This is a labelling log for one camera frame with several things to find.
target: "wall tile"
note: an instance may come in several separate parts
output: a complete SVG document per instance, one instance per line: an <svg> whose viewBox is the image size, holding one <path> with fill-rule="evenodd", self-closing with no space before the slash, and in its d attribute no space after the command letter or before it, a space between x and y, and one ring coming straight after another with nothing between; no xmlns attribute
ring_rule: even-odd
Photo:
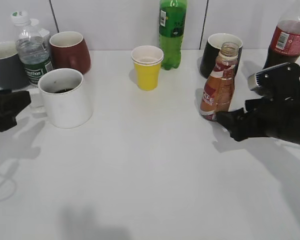
<svg viewBox="0 0 300 240"><path fill-rule="evenodd" d="M201 48L210 35L230 33L246 49L266 49L281 14L294 0L210 0Z"/></svg>
<svg viewBox="0 0 300 240"><path fill-rule="evenodd" d="M82 33L90 50L158 45L159 0L53 0L60 31ZM188 0L184 49L199 49L206 0Z"/></svg>
<svg viewBox="0 0 300 240"><path fill-rule="evenodd" d="M0 42L15 39L10 14L16 10L26 10L31 18L39 19L41 26L51 34L57 32L48 0L0 0Z"/></svg>

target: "red mug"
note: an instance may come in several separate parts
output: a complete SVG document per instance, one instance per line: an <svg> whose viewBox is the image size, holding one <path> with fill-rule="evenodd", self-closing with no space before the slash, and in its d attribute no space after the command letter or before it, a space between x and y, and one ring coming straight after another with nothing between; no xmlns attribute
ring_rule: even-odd
<svg viewBox="0 0 300 240"><path fill-rule="evenodd" d="M86 74L91 68L91 59L86 41L76 31L64 31L50 38L51 53L57 69L75 69Z"/></svg>

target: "mug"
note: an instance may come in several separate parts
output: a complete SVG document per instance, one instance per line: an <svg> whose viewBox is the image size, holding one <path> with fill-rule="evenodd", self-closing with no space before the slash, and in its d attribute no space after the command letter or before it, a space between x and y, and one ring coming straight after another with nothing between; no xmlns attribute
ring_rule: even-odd
<svg viewBox="0 0 300 240"><path fill-rule="evenodd" d="M86 74L91 68L91 59L86 41L76 31L64 31L50 38L54 65L57 69L70 68Z"/></svg>
<svg viewBox="0 0 300 240"><path fill-rule="evenodd" d="M49 122L58 128L78 127L87 122L93 114L84 76L75 69L61 68L50 71L40 78L38 88L28 91L32 111L46 112Z"/></svg>
<svg viewBox="0 0 300 240"><path fill-rule="evenodd" d="M0 43L0 88L21 89L30 84L14 41Z"/></svg>
<svg viewBox="0 0 300 240"><path fill-rule="evenodd" d="M216 58L222 48L222 45L226 42L235 43L239 46L238 64L234 69L234 74L237 74L243 49L242 40L239 37L232 34L216 33L208 38L200 65L200 73L206 79L210 76L212 70L215 68Z"/></svg>

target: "black mug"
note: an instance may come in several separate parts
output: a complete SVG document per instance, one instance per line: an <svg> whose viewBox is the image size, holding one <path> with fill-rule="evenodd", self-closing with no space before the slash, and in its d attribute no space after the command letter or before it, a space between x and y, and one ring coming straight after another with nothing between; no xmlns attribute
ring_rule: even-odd
<svg viewBox="0 0 300 240"><path fill-rule="evenodd" d="M226 42L235 43L239 46L238 64L234 69L234 74L237 74L243 48L242 40L232 34L216 33L208 38L200 65L200 73L206 79L210 76L212 70L215 68L216 58L222 48L222 45Z"/></svg>
<svg viewBox="0 0 300 240"><path fill-rule="evenodd" d="M19 59L14 41L0 43L0 88L21 89L28 86L29 79Z"/></svg>

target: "bottle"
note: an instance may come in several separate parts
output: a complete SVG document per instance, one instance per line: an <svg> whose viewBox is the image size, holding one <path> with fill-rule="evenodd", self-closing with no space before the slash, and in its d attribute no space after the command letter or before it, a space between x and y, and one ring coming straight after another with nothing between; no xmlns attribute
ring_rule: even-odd
<svg viewBox="0 0 300 240"><path fill-rule="evenodd" d="M15 43L19 58L23 63L25 72L32 85L37 86L39 79L53 70L50 54L44 46L44 39L31 26L31 21L26 11L16 11L11 14L11 20L17 29Z"/></svg>
<svg viewBox="0 0 300 240"><path fill-rule="evenodd" d="M283 63L295 63L299 56L300 0L296 0L276 26L264 69Z"/></svg>
<svg viewBox="0 0 300 240"><path fill-rule="evenodd" d="M31 26L35 27L35 29L39 32L39 34L43 38L43 46L44 46L44 48L46 48L49 51L50 58L51 58L50 43L49 43L50 37L51 37L50 31L48 31L47 29L42 28L40 26L40 22L39 22L38 19L31 18L30 21L31 21Z"/></svg>
<svg viewBox="0 0 300 240"><path fill-rule="evenodd" d="M177 69L181 62L187 3L187 0L160 0L159 40L164 52L161 66L165 70Z"/></svg>
<svg viewBox="0 0 300 240"><path fill-rule="evenodd" d="M235 91L238 51L237 44L225 42L216 57L215 67L205 83L200 113L209 121L216 121L217 112L229 110Z"/></svg>

